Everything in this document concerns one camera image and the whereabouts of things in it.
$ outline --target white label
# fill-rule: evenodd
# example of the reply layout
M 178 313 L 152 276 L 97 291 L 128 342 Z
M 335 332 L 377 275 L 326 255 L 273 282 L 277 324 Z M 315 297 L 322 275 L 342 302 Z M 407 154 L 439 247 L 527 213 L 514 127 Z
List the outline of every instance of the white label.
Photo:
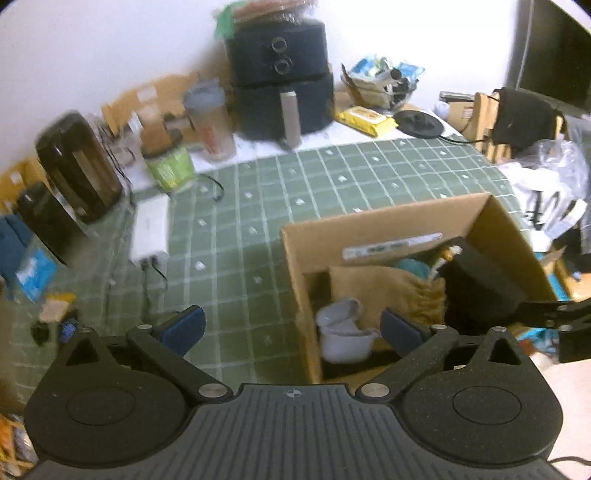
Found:
M 137 113 L 131 114 L 131 119 L 129 120 L 129 128 L 134 134 L 140 134 L 144 127 L 142 126 L 142 122 L 139 121 L 139 117 Z
M 156 87 L 154 85 L 150 85 L 149 87 L 138 90 L 138 100 L 142 103 L 149 102 L 155 98 L 158 98 L 158 92 L 156 91 Z
M 550 251 L 552 242 L 574 227 L 587 211 L 587 202 L 577 200 L 570 213 L 547 230 L 533 230 L 530 232 L 531 246 L 536 253 Z
M 22 182 L 21 174 L 17 171 L 10 174 L 10 181 L 15 185 L 20 185 Z
M 388 119 L 387 116 L 382 115 L 381 113 L 367 111 L 365 109 L 361 109 L 358 107 L 349 110 L 349 114 L 351 116 L 360 118 L 361 120 L 365 120 L 366 122 L 369 122 L 372 125 L 378 125 L 382 123 L 384 120 Z
M 546 230 L 546 235 L 552 240 L 564 235 L 572 227 L 574 227 L 587 211 L 587 202 L 577 200 L 574 208 L 561 221 Z
M 436 240 L 441 240 L 443 233 L 431 233 L 430 235 L 415 236 L 404 238 L 402 240 L 391 240 L 383 244 L 365 245 L 363 247 L 351 247 L 343 250 L 343 260 L 353 260 L 355 258 L 373 257 L 387 252 L 393 252 L 400 248 L 414 247 L 416 245 L 428 244 Z

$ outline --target shaker bottle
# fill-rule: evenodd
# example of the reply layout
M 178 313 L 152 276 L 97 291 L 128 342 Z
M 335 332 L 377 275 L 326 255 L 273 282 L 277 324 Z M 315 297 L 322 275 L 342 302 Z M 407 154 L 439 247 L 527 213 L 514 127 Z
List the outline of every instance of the shaker bottle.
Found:
M 195 85 L 183 99 L 210 160 L 222 161 L 236 154 L 236 144 L 230 117 L 226 110 L 226 93 L 219 86 L 219 80 Z

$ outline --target green container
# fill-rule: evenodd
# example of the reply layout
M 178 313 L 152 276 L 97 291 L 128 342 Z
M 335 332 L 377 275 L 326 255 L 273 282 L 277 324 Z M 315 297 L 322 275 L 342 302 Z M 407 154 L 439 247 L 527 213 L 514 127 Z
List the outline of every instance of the green container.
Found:
M 146 158 L 156 183 L 165 192 L 173 192 L 197 177 L 186 148 L 175 148 L 158 157 Z

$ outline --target air fryer handle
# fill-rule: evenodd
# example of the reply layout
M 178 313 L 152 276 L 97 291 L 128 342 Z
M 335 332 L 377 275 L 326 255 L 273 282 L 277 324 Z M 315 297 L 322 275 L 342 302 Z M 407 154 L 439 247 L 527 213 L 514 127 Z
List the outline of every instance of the air fryer handle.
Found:
M 281 93 L 281 111 L 285 127 L 285 143 L 295 150 L 301 144 L 300 108 L 295 91 Z

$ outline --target air fryer knob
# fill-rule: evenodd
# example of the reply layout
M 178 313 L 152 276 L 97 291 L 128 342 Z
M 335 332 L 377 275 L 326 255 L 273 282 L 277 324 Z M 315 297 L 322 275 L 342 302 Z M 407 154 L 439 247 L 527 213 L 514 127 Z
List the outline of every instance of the air fryer knob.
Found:
M 271 40 L 271 48 L 276 53 L 283 53 L 287 50 L 287 40 L 283 37 L 275 37 Z
M 275 62 L 275 71 L 279 75 L 287 75 L 291 68 L 293 67 L 293 62 L 289 57 L 282 57 Z

